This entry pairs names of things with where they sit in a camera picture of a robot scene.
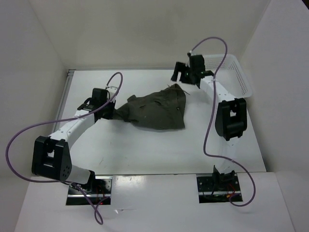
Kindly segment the olive green shorts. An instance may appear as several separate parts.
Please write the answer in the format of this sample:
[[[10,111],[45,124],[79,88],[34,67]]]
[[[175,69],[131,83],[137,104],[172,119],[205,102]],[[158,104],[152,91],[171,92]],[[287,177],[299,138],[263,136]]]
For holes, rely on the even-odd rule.
[[[185,107],[186,92],[173,84],[143,97],[130,96],[127,103],[114,110],[113,120],[157,131],[182,130]]]

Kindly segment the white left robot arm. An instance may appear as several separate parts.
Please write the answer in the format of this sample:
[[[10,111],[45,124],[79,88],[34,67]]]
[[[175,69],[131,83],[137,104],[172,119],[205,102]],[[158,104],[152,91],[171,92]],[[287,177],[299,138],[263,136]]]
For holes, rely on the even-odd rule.
[[[77,108],[73,120],[49,136],[34,142],[31,171],[34,175],[79,185],[85,193],[96,189],[95,172],[72,164],[70,149],[78,138],[100,119],[111,119],[116,87],[94,88],[92,96]]]

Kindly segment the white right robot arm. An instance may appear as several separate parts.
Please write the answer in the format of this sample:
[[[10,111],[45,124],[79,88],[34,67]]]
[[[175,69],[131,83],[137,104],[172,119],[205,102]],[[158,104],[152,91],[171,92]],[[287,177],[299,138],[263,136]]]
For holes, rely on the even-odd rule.
[[[216,80],[218,70],[206,69],[205,59],[202,55],[189,56],[189,62],[176,62],[171,81],[179,80],[184,84],[195,85],[211,97],[213,104],[211,118],[206,131],[208,139],[211,127],[223,140],[221,155],[206,154],[211,158],[221,158],[223,163],[217,169],[213,168],[212,186],[223,190],[234,180],[237,144],[247,129],[247,103],[244,98],[236,98]]]

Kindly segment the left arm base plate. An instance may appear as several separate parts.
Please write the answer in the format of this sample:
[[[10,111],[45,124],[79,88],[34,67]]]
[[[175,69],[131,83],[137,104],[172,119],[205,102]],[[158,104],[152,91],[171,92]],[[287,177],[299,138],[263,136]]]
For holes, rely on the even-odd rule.
[[[110,205],[112,193],[112,176],[97,176],[91,190],[85,193],[93,205]],[[89,205],[84,195],[75,187],[69,186],[66,205]]]

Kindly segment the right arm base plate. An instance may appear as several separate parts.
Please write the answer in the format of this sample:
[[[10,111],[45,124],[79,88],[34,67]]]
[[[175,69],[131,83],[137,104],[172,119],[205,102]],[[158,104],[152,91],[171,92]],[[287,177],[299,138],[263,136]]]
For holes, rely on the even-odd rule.
[[[199,203],[225,203],[229,202],[232,197],[232,202],[242,202],[242,195],[238,177],[226,183],[215,184],[211,175],[197,176],[197,190]]]

